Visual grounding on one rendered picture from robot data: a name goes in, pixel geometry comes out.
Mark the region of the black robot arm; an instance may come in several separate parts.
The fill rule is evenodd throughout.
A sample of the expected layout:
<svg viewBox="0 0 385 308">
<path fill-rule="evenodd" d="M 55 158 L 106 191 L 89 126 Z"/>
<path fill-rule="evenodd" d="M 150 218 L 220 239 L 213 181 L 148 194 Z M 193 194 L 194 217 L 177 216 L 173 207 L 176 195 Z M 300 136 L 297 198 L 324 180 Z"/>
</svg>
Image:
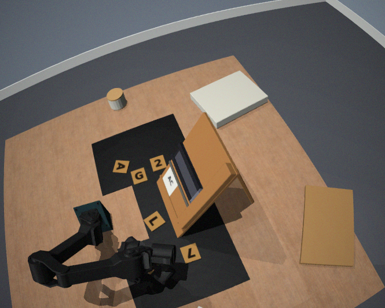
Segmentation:
<svg viewBox="0 0 385 308">
<path fill-rule="evenodd" d="M 82 214 L 83 213 L 83 214 Z M 37 251 L 28 257 L 28 264 L 35 282 L 49 288 L 72 285 L 117 277 L 135 284 L 144 282 L 145 275 L 151 272 L 154 263 L 175 264 L 177 249 L 175 245 L 145 243 L 134 240 L 122 242 L 120 252 L 108 259 L 78 265 L 63 265 L 66 260 L 87 245 L 98 246 L 103 242 L 103 224 L 98 210 L 91 209 L 79 216 L 80 227 L 77 233 L 50 251 Z M 142 264 L 144 263 L 144 267 Z M 53 277 L 57 276 L 57 280 Z"/>
</svg>

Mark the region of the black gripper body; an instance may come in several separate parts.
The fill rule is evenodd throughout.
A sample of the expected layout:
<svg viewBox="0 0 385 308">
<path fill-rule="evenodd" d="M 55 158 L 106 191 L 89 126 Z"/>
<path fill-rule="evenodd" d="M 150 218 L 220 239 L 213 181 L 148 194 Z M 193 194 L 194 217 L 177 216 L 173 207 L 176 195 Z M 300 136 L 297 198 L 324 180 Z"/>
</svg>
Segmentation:
<svg viewBox="0 0 385 308">
<path fill-rule="evenodd" d="M 128 237 L 125 242 L 131 242 L 136 240 L 133 236 Z M 172 276 L 175 274 L 175 269 L 171 267 L 170 265 L 167 264 L 161 264 L 161 263 L 156 263 L 157 265 L 153 264 L 153 267 L 155 268 L 154 272 L 154 278 L 162 283 L 163 285 L 166 285 L 166 283 L 172 278 Z"/>
</svg>

